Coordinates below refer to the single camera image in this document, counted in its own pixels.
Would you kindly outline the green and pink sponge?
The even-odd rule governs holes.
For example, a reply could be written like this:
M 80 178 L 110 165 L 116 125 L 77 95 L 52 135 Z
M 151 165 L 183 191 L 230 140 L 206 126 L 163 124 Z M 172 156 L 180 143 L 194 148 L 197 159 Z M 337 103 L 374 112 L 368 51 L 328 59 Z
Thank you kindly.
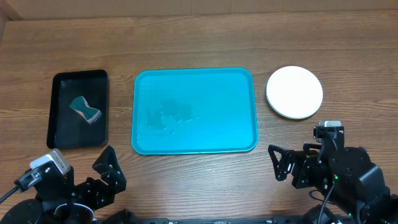
M 94 123 L 100 116 L 101 111 L 91 107 L 83 96 L 76 97 L 69 107 L 77 112 L 88 124 Z

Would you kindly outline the white plate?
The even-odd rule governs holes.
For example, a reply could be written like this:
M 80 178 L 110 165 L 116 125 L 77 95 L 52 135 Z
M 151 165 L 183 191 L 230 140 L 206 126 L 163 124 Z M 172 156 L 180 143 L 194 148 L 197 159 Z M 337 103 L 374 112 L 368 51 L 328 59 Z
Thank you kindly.
M 266 98 L 279 115 L 289 119 L 305 119 L 320 109 L 323 88 L 319 79 L 306 68 L 286 66 L 270 76 Z

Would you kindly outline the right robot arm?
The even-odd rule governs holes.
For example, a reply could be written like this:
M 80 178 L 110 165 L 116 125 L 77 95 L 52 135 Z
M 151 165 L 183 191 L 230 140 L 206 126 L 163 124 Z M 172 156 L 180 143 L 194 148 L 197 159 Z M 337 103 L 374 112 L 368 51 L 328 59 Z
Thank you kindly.
M 278 181 L 292 174 L 296 189 L 314 187 L 324 197 L 299 223 L 397 223 L 397 196 L 364 148 L 324 142 L 268 152 Z

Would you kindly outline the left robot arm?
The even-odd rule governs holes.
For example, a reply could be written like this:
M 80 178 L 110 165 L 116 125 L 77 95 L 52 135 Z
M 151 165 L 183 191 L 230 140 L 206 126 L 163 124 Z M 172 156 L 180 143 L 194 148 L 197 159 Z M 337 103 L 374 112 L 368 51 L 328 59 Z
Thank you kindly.
M 107 146 L 92 168 L 100 178 L 89 177 L 76 184 L 73 167 L 58 149 L 33 160 L 30 168 L 15 180 L 14 188 L 1 200 L 30 188 L 36 190 L 36 196 L 13 206 L 1 223 L 137 223 L 126 209 L 102 220 L 95 215 L 97 210 L 114 203 L 116 194 L 126 189 L 127 181 L 115 150 Z

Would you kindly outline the black rectangular tray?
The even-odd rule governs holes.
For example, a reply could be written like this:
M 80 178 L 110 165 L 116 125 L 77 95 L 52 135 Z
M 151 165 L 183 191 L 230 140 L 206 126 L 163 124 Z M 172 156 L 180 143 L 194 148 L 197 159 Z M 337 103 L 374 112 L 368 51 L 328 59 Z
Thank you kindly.
M 88 124 L 69 104 L 83 96 L 101 116 Z M 104 146 L 108 142 L 109 80 L 105 70 L 63 72 L 54 76 L 47 147 L 59 150 Z

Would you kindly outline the blue plastic serving tray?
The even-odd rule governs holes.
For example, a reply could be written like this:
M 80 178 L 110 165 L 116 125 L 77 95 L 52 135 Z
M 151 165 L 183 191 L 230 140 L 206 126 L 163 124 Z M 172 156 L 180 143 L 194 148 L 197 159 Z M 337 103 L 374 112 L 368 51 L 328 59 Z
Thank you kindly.
M 258 139 L 245 68 L 146 70 L 134 80 L 131 146 L 141 155 L 249 152 Z

